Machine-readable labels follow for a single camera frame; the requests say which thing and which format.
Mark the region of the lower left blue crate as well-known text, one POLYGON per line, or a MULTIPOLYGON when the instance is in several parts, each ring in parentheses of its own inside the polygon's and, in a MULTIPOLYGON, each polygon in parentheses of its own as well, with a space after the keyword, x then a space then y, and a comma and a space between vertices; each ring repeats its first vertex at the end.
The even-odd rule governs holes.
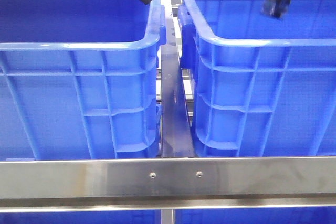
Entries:
POLYGON ((1 213, 1 223, 160 223, 158 210, 1 213))

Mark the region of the right rail screw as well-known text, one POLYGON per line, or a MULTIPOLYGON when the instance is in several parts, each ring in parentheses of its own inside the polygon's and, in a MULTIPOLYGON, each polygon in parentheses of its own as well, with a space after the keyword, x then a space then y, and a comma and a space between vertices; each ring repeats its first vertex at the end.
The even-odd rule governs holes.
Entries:
POLYGON ((201 171, 196 172, 196 177, 202 177, 202 176, 203 176, 203 172, 201 172, 201 171))

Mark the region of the blue plastic crate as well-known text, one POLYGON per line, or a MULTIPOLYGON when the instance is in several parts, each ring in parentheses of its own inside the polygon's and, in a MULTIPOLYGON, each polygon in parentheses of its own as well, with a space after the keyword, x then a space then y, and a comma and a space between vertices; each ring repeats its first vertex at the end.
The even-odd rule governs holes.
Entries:
POLYGON ((183 0, 200 157, 335 154, 335 0, 183 0))
POLYGON ((1 0, 1 160, 159 153, 161 0, 1 0))

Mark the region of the right blue plastic crate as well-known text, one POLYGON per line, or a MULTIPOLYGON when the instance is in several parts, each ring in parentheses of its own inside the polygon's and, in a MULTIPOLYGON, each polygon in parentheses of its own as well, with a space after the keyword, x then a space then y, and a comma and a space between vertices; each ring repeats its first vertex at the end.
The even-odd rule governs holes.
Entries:
POLYGON ((335 0, 183 0, 200 157, 335 154, 335 0))

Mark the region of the lower right blue crate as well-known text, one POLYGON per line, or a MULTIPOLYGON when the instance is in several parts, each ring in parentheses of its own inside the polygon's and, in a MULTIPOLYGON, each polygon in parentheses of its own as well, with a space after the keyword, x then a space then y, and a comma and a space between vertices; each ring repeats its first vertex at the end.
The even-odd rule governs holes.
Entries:
POLYGON ((176 223, 335 223, 335 207, 190 209, 176 223))

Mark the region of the steel rack front rail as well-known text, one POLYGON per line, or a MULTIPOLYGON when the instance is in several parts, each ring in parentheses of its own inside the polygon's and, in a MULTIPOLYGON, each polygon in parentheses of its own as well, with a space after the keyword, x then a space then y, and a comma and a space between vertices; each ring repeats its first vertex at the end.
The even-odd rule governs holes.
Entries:
POLYGON ((1 163, 1 212, 334 205, 333 156, 1 163))

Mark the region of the rail screw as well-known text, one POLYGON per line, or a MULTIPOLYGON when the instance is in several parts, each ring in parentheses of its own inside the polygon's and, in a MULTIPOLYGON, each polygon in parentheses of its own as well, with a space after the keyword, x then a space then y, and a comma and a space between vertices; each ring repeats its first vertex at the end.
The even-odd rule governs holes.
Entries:
POLYGON ((149 176, 150 176, 151 178, 155 178, 155 177, 156 177, 156 173, 155 173, 155 172, 151 172, 151 173, 149 174, 149 176))
POLYGON ((203 176, 203 172, 201 172, 201 171, 196 172, 196 177, 202 177, 202 176, 203 176))

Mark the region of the left rail screw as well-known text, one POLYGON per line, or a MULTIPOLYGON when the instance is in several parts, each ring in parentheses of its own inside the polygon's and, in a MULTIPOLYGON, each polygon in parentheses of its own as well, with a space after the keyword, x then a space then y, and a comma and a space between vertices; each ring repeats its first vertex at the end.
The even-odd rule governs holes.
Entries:
POLYGON ((151 173, 149 174, 149 176, 150 176, 151 178, 155 178, 155 177, 156 177, 156 173, 155 173, 155 172, 151 172, 151 173))

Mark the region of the steel rack centre divider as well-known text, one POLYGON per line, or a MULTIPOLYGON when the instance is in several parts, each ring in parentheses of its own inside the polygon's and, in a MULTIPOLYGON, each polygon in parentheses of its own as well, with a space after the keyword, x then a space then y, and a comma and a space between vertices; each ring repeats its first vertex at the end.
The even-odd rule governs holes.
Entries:
POLYGON ((161 48, 162 157, 191 158, 195 152, 172 14, 166 15, 166 40, 161 48))

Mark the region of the left blue plastic crate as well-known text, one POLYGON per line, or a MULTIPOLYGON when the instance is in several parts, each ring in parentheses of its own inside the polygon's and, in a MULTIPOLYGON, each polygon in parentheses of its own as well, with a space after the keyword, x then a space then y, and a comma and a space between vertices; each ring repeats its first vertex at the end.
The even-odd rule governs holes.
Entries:
POLYGON ((161 0, 1 0, 1 160, 159 153, 161 0))

